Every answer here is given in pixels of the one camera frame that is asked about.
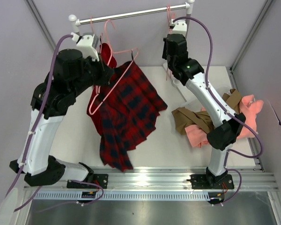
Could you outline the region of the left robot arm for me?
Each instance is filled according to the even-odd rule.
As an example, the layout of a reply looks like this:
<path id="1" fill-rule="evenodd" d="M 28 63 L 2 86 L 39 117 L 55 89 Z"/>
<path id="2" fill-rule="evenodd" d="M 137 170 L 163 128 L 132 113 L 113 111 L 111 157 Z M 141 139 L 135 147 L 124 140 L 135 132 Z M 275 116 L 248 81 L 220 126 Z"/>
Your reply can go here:
<path id="1" fill-rule="evenodd" d="M 31 100 L 30 130 L 26 146 L 9 167 L 24 174 L 31 187 L 53 185 L 60 180 L 77 180 L 86 188 L 94 171 L 84 163 L 68 163 L 50 155 L 55 134 L 70 106 L 91 86 L 107 85 L 114 69 L 102 60 L 84 58 L 76 49 L 55 54 L 45 81 L 39 84 Z"/>

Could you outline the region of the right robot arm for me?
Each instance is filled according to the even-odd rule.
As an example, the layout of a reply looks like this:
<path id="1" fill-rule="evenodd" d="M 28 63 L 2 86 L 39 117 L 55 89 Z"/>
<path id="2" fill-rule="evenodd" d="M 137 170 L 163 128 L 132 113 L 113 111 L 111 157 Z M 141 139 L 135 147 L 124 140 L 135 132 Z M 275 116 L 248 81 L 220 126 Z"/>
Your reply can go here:
<path id="1" fill-rule="evenodd" d="M 186 38 L 182 34 L 168 34 L 163 39 L 162 58 L 180 83 L 190 90 L 208 112 L 215 129 L 207 134 L 212 147 L 211 160 L 206 168 L 206 182 L 210 187 L 220 185 L 228 172 L 226 155 L 241 133 L 245 116 L 224 105 L 221 96 L 206 78 L 203 67 L 188 56 Z"/>

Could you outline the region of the red plaid skirt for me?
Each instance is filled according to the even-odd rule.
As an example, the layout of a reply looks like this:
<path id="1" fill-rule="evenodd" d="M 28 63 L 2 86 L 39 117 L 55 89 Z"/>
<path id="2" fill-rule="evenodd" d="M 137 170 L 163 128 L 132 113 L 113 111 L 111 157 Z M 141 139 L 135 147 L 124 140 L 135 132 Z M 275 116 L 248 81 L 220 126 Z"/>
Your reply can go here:
<path id="1" fill-rule="evenodd" d="M 127 152 L 155 131 L 157 117 L 168 106 L 134 62 L 115 68 L 111 84 L 115 89 L 101 89 L 103 97 L 110 95 L 99 107 L 100 158 L 104 165 L 124 172 L 133 169 Z"/>

